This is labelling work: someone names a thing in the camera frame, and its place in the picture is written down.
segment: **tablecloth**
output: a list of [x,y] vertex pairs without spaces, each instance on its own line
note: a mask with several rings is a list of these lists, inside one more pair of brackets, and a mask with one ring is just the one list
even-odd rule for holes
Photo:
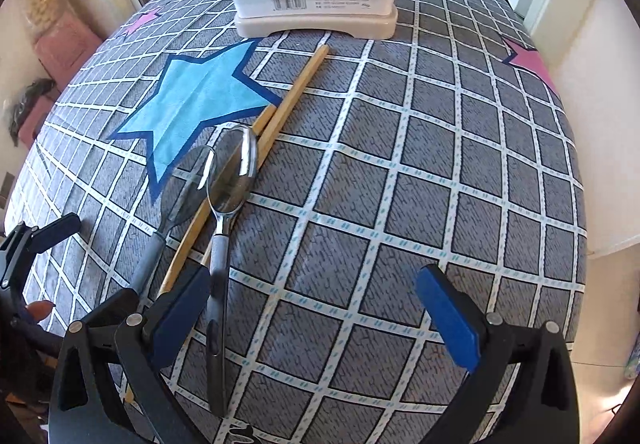
[[[264,442],[413,444],[465,375],[414,294],[438,262],[510,323],[555,320],[571,347],[586,231],[571,128],[557,95],[513,68],[504,38],[531,48],[503,0],[396,0],[388,41],[304,30],[263,39],[245,73],[284,95],[321,43],[331,55],[274,144],[232,235],[229,417],[206,402],[202,321],[162,373],[204,435],[232,425]],[[131,27],[145,13],[158,16]],[[37,258],[27,300],[68,323],[126,286],[159,223],[142,140],[109,134],[154,90],[170,53],[239,42],[231,0],[151,0],[98,49],[44,125],[15,186],[9,231],[78,212],[82,230]],[[231,124],[209,128],[213,143]],[[172,231],[143,303],[185,225]],[[192,253],[204,252],[209,221]],[[124,392],[126,377],[113,366]],[[513,384],[505,375],[476,438]],[[129,406],[138,430],[151,433]]]

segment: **hand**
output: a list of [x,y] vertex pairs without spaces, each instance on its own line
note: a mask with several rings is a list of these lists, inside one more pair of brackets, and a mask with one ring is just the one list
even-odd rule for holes
[[55,306],[55,303],[50,302],[48,299],[45,299],[29,303],[27,305],[27,311],[33,316],[33,318],[36,320],[36,323],[40,323],[43,319],[49,317],[50,313],[53,310],[53,307]]

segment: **screw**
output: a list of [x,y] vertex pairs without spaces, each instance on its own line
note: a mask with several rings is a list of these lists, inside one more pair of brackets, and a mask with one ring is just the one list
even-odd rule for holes
[[130,327],[137,327],[140,323],[142,323],[142,315],[137,312],[127,318],[127,325]]
[[560,327],[555,321],[547,321],[545,323],[545,329],[547,329],[552,334],[558,334],[558,332],[560,331]]
[[81,329],[82,329],[82,321],[74,321],[69,325],[69,332],[71,332],[72,334],[79,332]]
[[487,312],[486,321],[490,325],[498,326],[502,325],[502,316],[500,316],[497,312]]

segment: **metal spoon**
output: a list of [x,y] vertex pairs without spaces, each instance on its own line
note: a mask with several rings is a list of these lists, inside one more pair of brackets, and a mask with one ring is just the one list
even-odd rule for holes
[[216,217],[211,238],[211,276],[207,300],[207,394],[211,413],[226,414],[225,319],[229,287],[229,234],[233,220],[244,204],[258,171],[258,144],[254,132],[236,126],[215,146],[220,164],[209,173],[207,196]]
[[174,169],[174,176],[162,191],[160,225],[146,243],[129,287],[138,295],[158,266],[166,237],[176,225],[191,218],[207,194],[207,175],[214,170],[216,156],[209,146],[190,150]]

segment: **blue gripper pad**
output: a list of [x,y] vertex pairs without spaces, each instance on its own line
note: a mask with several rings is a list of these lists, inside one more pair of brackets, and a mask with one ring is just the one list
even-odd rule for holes
[[207,304],[209,269],[200,265],[193,278],[186,284],[179,277],[171,292],[177,292],[177,297],[154,331],[152,351],[149,355],[151,367],[156,372],[174,363],[182,344]]
[[[434,275],[436,271],[442,275],[440,279]],[[446,291],[447,284],[450,286],[451,293],[458,292],[448,282],[442,284],[441,280],[446,281],[447,278],[439,269],[430,270],[428,267],[423,267],[418,271],[416,293],[431,319],[436,323],[438,332],[454,362],[471,373],[480,361],[480,337],[456,308],[454,299]]]

